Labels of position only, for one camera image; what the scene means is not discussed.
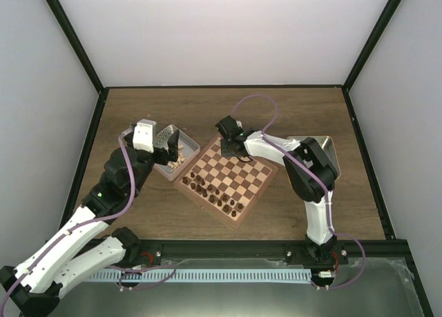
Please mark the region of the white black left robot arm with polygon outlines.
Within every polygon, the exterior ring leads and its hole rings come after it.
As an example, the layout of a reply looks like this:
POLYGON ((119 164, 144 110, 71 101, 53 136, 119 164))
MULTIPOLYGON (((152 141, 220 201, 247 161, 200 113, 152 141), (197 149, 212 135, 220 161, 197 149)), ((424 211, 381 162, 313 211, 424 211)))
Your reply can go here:
POLYGON ((129 273, 142 264, 141 241, 126 227, 82 251, 128 211, 155 164, 178 159, 178 131, 170 136, 167 148, 148 142, 136 144, 137 136, 145 138, 146 134, 128 128, 118 137, 119 148, 105 163, 98 184, 40 250, 16 267, 1 268, 4 300, 12 300, 23 316, 48 316, 64 295, 103 268, 122 268, 129 273))

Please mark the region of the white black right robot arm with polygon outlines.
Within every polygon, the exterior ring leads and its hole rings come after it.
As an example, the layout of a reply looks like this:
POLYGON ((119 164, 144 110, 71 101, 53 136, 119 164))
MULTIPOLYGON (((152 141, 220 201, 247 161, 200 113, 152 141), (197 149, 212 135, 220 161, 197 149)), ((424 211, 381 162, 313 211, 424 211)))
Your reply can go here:
POLYGON ((316 264, 331 258, 336 244, 331 206, 338 170, 318 141, 312 137, 288 140, 264 131, 246 131, 231 116, 221 119, 215 127, 222 137, 223 156, 260 157, 285 167, 292 189, 305 203, 308 258, 316 264))

